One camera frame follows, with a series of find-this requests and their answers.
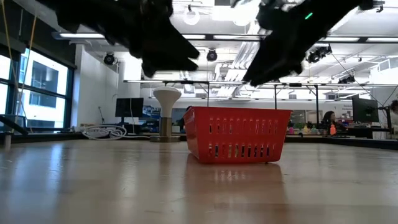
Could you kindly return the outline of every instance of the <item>orange object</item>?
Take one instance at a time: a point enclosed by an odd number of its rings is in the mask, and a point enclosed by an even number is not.
[[[332,125],[330,126],[330,135],[334,135],[334,134],[336,134],[336,128],[335,128],[335,125],[332,124]]]
[[[202,163],[278,161],[290,114],[193,106],[184,115],[188,149]]]

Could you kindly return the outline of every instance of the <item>glass wall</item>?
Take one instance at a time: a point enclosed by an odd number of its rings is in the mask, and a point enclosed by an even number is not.
[[[9,79],[12,67],[17,80]],[[33,50],[26,49],[18,62],[0,56],[0,114],[25,117],[25,126],[40,132],[69,127],[72,75],[68,67]]]

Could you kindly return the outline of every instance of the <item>desk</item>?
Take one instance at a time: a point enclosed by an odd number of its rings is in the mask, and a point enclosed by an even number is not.
[[[348,128],[347,135],[355,137],[373,138],[373,132],[390,132],[387,128]]]

